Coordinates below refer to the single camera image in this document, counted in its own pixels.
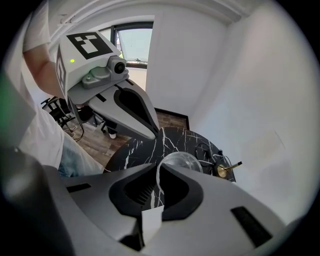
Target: wooden floor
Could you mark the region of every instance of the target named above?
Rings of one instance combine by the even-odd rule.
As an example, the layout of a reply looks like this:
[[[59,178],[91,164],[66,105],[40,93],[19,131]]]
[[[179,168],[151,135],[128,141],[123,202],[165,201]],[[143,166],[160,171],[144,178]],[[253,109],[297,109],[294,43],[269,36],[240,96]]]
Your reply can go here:
[[[179,127],[187,129],[187,123],[184,118],[176,117],[169,114],[158,113],[157,117],[160,127]],[[75,139],[82,134],[82,129],[76,120],[68,123],[70,128],[77,126],[75,132]],[[93,127],[89,124],[83,124],[84,134],[78,144],[97,162],[106,166],[112,155],[124,144],[130,137],[117,133],[116,139],[111,139],[108,132],[102,133],[101,126]]]

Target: white t-shirt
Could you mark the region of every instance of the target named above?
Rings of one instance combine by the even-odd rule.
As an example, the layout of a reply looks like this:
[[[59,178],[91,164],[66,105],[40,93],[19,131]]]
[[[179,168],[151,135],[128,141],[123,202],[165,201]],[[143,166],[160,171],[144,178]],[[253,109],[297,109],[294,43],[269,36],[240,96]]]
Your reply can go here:
[[[23,52],[49,42],[48,2],[44,2],[20,28],[7,53],[4,70],[15,89],[34,110],[34,117],[20,142],[20,150],[35,157],[42,165],[58,168],[64,131],[48,112],[35,104],[21,74]]]

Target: window frame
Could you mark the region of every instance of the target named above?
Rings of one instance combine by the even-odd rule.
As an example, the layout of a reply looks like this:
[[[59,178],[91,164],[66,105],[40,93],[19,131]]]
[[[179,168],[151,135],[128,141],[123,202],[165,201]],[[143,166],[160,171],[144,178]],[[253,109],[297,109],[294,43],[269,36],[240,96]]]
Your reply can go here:
[[[112,25],[103,29],[100,29],[99,32],[103,32],[105,30],[110,30],[110,42],[117,46],[116,38],[117,33],[123,30],[135,30],[135,29],[153,29],[154,22],[153,21],[141,21],[141,22],[130,22],[119,25]],[[147,69],[148,64],[145,63],[127,63],[126,66],[128,68],[138,68],[138,69]]]

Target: jeans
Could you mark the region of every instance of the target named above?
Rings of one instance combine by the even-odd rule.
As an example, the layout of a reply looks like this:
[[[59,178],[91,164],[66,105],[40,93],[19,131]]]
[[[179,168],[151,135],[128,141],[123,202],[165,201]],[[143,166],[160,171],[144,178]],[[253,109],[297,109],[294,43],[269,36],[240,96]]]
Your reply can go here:
[[[94,160],[73,138],[64,134],[59,174],[62,177],[77,177],[102,174],[104,167]]]

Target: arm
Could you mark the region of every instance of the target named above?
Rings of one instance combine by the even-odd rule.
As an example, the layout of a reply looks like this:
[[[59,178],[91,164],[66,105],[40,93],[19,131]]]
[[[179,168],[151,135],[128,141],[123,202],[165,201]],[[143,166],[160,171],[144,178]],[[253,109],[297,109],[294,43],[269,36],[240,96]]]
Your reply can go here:
[[[46,44],[23,53],[25,63],[38,87],[47,94],[64,99],[56,74],[56,64],[50,61]]]

